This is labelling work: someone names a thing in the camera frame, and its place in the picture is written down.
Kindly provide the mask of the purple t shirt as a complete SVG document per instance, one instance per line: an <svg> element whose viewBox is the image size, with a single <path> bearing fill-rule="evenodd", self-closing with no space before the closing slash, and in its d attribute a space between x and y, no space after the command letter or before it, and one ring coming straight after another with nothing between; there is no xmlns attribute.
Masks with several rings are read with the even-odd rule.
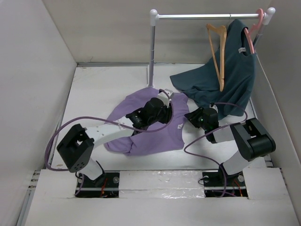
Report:
<svg viewBox="0 0 301 226"><path fill-rule="evenodd" d="M156 97L159 90L144 88L132 93L117 105L107 118L115 121L143 107L152 97ZM183 93L174 93L172 97L174 116L172 122L164 129L152 133L140 133L132 137L122 137L104 144L104 147L115 153L128 156L142 156L173 150L184 147L182 129L186 122L185 114L189 113L188 98Z"/></svg>

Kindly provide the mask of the wooden clothes hanger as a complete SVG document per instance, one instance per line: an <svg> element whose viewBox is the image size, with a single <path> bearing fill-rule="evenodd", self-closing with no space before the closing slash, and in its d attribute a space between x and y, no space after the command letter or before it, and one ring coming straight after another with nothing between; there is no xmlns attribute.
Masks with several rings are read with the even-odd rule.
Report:
<svg viewBox="0 0 301 226"><path fill-rule="evenodd" d="M212 59L214 62L214 67L215 67L216 75L217 75L218 82L219 82L219 90L220 90L220 92L222 92L224 89L224 85L225 85L225 81L224 81L224 77L225 77L225 45L226 45L226 39L227 39L227 29L224 25L219 26L219 27L214 27L211 24L206 24L206 28L207 28L210 48L211 48L211 52L212 52ZM211 38L211 34L210 34L211 31L215 32L216 34L218 34L220 36L220 67L218 67L218 65L217 65L215 51L214 51L212 38Z"/></svg>

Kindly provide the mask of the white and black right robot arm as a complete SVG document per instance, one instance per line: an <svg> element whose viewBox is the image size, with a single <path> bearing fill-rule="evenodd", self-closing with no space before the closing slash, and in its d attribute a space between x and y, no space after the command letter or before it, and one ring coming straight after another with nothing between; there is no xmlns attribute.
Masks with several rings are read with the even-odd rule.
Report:
<svg viewBox="0 0 301 226"><path fill-rule="evenodd" d="M205 132L212 144L234 140L238 150L219 166L217 179L222 185L228 185L234 176L243 171L255 159L264 157L276 150L276 143L268 131L256 118L227 126L220 126L216 109L200 107L185 114L186 119Z"/></svg>

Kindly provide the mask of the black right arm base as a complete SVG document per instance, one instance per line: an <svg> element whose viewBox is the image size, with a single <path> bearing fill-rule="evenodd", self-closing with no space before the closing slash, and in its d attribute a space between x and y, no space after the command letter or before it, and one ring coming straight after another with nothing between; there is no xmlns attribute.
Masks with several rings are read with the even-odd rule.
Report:
<svg viewBox="0 0 301 226"><path fill-rule="evenodd" d="M218 171L203 171L198 183L203 186L206 198L220 197L247 197L247 189L243 172L227 176L226 186L222 173Z"/></svg>

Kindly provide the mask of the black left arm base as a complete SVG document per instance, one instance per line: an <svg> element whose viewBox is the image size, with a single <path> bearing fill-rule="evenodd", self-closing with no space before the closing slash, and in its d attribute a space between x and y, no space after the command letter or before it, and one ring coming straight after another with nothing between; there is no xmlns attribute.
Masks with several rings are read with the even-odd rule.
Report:
<svg viewBox="0 0 301 226"><path fill-rule="evenodd" d="M98 185L86 176L82 181L81 174L76 177L77 198L119 198L120 171L107 171Z"/></svg>

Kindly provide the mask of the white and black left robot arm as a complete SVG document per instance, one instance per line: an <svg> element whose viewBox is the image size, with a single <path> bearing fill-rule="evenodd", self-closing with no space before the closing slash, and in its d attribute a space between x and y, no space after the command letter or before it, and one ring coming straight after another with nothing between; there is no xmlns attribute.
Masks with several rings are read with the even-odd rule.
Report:
<svg viewBox="0 0 301 226"><path fill-rule="evenodd" d="M171 98L159 94L144 107L115 121L105 120L103 125L87 129L80 124L73 125L56 149L70 173L79 173L98 187L104 183L105 175L103 167L91 157L95 147L119 138L150 133L149 127L156 122L166 127L172 116Z"/></svg>

